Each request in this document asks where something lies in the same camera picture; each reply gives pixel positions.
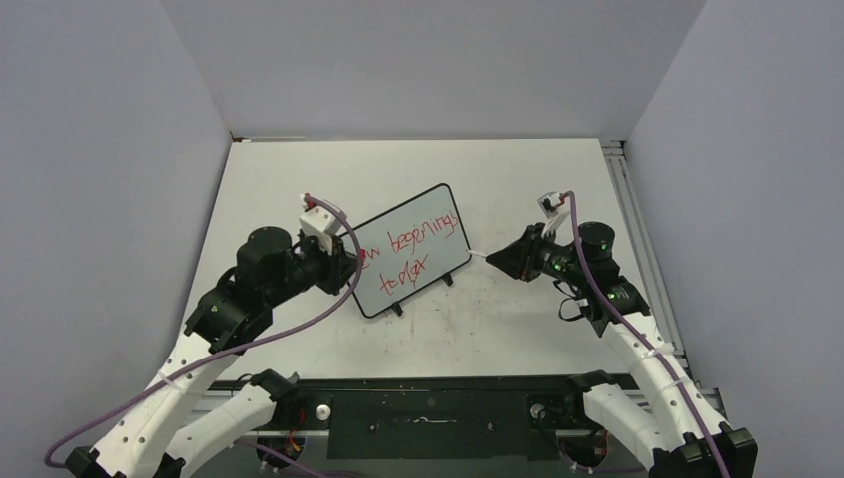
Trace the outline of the black framed small whiteboard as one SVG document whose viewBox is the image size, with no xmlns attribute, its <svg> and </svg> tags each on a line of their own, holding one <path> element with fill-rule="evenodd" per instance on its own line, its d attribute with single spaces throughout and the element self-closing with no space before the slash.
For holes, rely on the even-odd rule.
<svg viewBox="0 0 844 478">
<path fill-rule="evenodd" d="M 451 187 L 440 183 L 354 227 L 363 260 L 353 298 L 368 319 L 393 311 L 471 261 Z"/>
</svg>

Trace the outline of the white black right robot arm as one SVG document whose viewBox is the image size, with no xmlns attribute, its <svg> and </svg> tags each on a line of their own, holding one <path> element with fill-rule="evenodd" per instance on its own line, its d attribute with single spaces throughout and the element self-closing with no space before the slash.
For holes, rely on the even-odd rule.
<svg viewBox="0 0 844 478">
<path fill-rule="evenodd" d="M 586 222 L 568 245 L 556 243 L 541 223 L 487 256 L 507 276 L 531 282 L 547 276 L 564 284 L 580 318 L 627 367 L 646 406 L 641 407 L 603 371 L 577 375 L 562 403 L 576 426 L 592 422 L 608 431 L 651 477 L 750 477 L 758 445 L 745 428 L 732 427 L 700 392 L 659 331 L 636 287 L 612 257 L 614 230 Z"/>
</svg>

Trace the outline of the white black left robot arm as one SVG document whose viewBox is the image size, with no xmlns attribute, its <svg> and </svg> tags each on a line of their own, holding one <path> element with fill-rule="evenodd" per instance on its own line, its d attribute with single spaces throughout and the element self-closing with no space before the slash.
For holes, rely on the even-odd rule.
<svg viewBox="0 0 844 478">
<path fill-rule="evenodd" d="M 309 328 L 352 295 L 362 272 L 360 244 L 347 249 L 333 224 L 301 225 L 294 240 L 278 227 L 253 231 L 236 264 L 203 295 L 165 364 L 146 390 L 93 421 L 115 426 L 95 444 L 78 447 L 62 462 L 76 477 L 189 477 L 244 433 L 268 424 L 289 426 L 297 402 L 292 384 L 272 370 L 252 378 L 245 391 L 202 418 L 185 418 L 223 371 L 246 350 Z M 338 300 L 315 318 L 280 333 L 264 334 L 273 310 L 313 286 Z"/>
</svg>

